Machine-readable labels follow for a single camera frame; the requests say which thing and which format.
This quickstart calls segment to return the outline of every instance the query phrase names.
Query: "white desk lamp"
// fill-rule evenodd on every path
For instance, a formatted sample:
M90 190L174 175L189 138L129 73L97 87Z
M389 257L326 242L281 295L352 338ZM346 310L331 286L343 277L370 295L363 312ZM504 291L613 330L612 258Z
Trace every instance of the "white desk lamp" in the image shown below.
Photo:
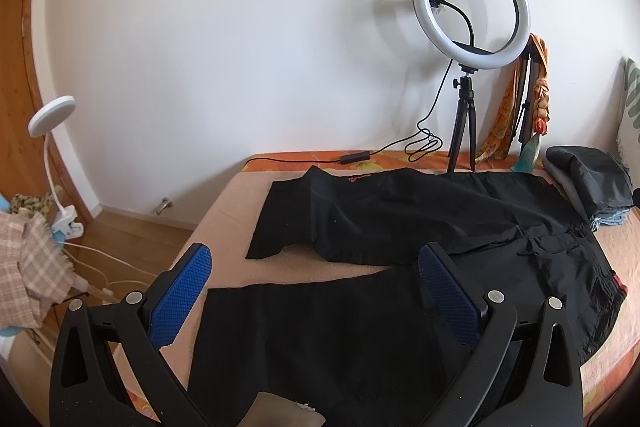
M32 138L44 135L44 168L47 172L47 180L51 188L51 196L58 206L58 213L51 223L51 232L58 231L65 235L65 241L74 237L80 237L84 233L82 223L76 223L74 220L78 217L76 208L70 204L62 206L53 184L51 177L51 169L49 167L49 135L52 130L65 121L76 108L76 100L71 95L60 96L55 100L44 105L41 110L33 115L29 121L27 129Z

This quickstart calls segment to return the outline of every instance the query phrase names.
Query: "lamp head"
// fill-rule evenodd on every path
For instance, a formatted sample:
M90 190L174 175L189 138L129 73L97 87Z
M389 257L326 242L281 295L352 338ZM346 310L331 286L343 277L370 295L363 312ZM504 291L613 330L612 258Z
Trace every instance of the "lamp head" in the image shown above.
M447 37L436 22L431 7L438 0L413 0L415 14L422 30L429 40L447 57L476 70L494 70L513 62L522 53L529 41L530 15L527 0L513 0L516 12L516 25L504 47L495 53L481 54L467 50Z
M60 96L44 105L31 117L27 129L32 138L43 136L65 121L76 108L76 99L71 95Z

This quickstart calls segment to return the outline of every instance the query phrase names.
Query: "gray fabric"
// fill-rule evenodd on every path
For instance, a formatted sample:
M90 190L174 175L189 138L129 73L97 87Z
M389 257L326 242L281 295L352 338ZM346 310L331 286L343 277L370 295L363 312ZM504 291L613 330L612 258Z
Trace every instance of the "gray fabric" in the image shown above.
M628 171L612 155L591 147L555 146L545 156L571 179L590 223L633 206Z
M564 189L564 193L566 194L566 198L569 202L574 206L575 210L577 210L578 214L582 216L587 223L589 222L589 217L587 217L587 212L584 209L584 205L582 201L580 201L580 196L578 192L575 190L574 182L572 182L571 178L564 174L558 167L553 165L546 156L542 158L542 165L545 167L545 171L547 171L553 179L555 179Z

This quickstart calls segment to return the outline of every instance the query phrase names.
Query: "pillow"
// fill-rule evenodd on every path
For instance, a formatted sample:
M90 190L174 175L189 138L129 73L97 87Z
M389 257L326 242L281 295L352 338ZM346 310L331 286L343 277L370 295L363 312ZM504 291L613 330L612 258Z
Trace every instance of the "pillow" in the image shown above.
M640 68L631 59L626 62L618 119L618 152L634 188L640 187Z

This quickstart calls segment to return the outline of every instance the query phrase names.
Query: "plaid cloth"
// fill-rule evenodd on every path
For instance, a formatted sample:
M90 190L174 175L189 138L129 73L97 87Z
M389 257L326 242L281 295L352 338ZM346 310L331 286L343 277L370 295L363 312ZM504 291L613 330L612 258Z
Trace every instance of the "plaid cloth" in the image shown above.
M66 298L73 265L44 217L0 212L0 328L39 328L52 302Z

